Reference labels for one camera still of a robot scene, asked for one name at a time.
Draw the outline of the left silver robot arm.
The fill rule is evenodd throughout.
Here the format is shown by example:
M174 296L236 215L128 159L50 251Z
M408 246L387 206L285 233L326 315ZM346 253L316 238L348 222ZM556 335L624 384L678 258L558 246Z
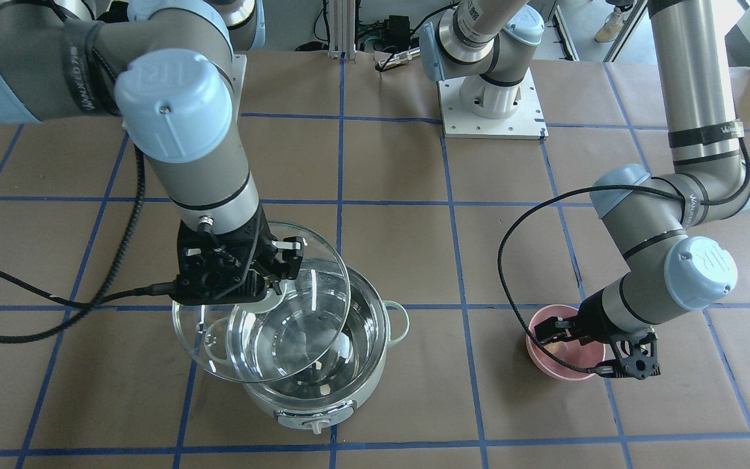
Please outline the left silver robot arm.
M524 1L462 1L419 26L423 68L434 82L465 78L462 101L483 118L525 77L542 35L521 24ZM580 303L569 318L524 324L530 344L568 370L605 378L658 376L654 328L726 297L737 285L732 255L688 229L750 210L750 157L732 97L725 42L709 1L651 1L672 173L639 164L602 175L589 193L628 273Z

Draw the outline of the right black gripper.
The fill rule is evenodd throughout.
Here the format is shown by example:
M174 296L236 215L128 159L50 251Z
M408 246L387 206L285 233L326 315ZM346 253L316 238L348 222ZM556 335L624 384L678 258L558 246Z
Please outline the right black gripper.
M255 303L267 296L267 280L252 264L261 238L270 235L260 208L245 225L223 234L200 225L195 231L184 222L176 234L176 276L172 300L184 306ZM271 282L298 278L305 238L272 238L264 246L265 276Z

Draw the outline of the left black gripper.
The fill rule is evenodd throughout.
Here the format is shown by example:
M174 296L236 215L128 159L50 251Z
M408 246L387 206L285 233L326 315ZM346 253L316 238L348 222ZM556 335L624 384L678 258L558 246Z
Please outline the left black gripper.
M626 332L613 324L602 305L602 291L584 300L576 317L545 319L534 326L533 335L539 345L576 339L609 345L614 358L595 366L595 373L601 377L644 380L661 375L655 331L646 327Z

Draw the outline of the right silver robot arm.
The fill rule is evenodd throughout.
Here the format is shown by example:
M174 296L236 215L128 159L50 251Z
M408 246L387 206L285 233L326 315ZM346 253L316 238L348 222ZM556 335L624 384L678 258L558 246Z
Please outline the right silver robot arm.
M182 305L282 296L304 242L268 227L238 133L237 51L264 42L259 1L126 1L104 23L53 1L0 3L0 124L123 119L180 213Z

